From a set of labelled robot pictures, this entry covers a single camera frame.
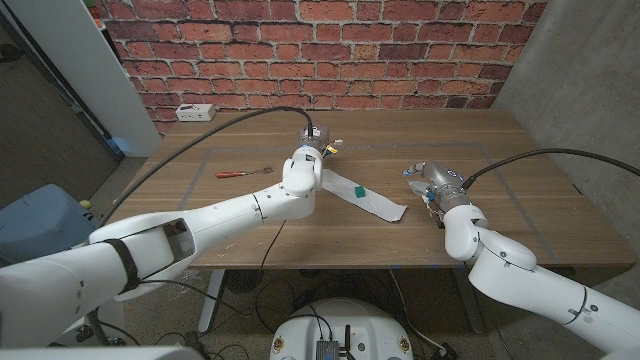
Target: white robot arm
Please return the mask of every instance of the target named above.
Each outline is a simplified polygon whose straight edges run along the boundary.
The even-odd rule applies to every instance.
[[[431,181],[409,181],[412,191],[439,206],[446,251],[456,260],[475,261],[469,280],[478,290],[552,319],[606,353],[640,347],[640,311],[538,266],[527,247],[486,229],[487,219],[454,171],[424,162],[405,174],[416,172]]]
[[[141,279],[172,279],[234,236],[309,216],[322,189],[320,151],[327,136],[303,136],[284,163],[282,182],[269,188],[200,209],[120,220],[93,232],[89,246],[0,269],[0,347],[46,346],[107,300],[161,286]]]

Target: floor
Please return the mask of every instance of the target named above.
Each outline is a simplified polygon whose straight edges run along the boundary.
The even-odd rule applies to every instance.
[[[113,200],[131,181],[144,159],[127,158],[91,198],[92,212],[101,216]],[[598,349],[579,339],[562,326],[537,315],[497,303],[477,294],[485,326],[482,335],[474,334],[468,325],[462,302],[448,269],[394,270],[406,300],[408,317],[425,335],[438,343],[446,342],[461,359],[598,359]],[[620,269],[559,269],[589,286],[614,278]],[[638,267],[611,280],[618,285],[618,298],[635,293]],[[187,270],[177,280],[205,290],[209,272]],[[245,293],[225,289],[222,300],[238,309],[251,311],[244,317],[222,306],[212,331],[200,341],[207,352],[221,352],[224,359],[244,359],[246,349],[250,359],[267,359],[272,341],[271,332],[260,323],[255,313],[256,294],[262,291],[257,307],[265,323],[277,328],[294,311],[291,291],[299,297],[306,291],[312,300],[330,296],[349,296],[374,303],[390,314],[398,314],[405,329],[408,326],[399,315],[398,294],[388,270],[324,270],[315,277],[302,276],[298,270],[265,271],[258,287]],[[185,334],[196,330],[203,297],[183,287],[165,285],[147,295],[125,303],[126,330],[143,345],[155,344],[169,332]],[[410,333],[416,359],[429,359],[433,349]],[[159,344],[181,343],[180,335],[168,335]]]

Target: green block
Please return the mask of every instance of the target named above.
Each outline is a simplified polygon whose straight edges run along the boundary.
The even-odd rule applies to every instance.
[[[362,186],[356,186],[356,197],[364,197],[364,188]]]

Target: table surface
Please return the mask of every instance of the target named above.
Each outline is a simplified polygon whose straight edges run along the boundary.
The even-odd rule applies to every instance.
[[[314,125],[328,125],[344,147],[325,169],[391,201],[408,205],[389,223],[321,191],[315,212],[287,221],[264,268],[389,268],[460,265],[444,249],[422,200],[407,186],[402,170],[424,160],[440,161],[463,176],[524,151],[539,148],[527,132],[500,110],[310,112]],[[218,113],[205,123],[178,123],[136,176],[191,139],[238,113]],[[141,213],[187,210],[269,187],[296,149],[299,114],[269,113],[238,123],[180,155],[144,183],[112,221]],[[219,171],[276,171],[217,179]],[[548,266],[626,266],[636,256],[593,205],[546,155],[501,167],[469,189],[489,228],[529,247]],[[259,268],[281,223],[271,223],[212,248],[193,266]]]

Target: small white box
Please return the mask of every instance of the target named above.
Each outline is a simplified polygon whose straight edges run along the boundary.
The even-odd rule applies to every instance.
[[[180,121],[210,121],[215,114],[211,104],[181,104],[176,110]]]

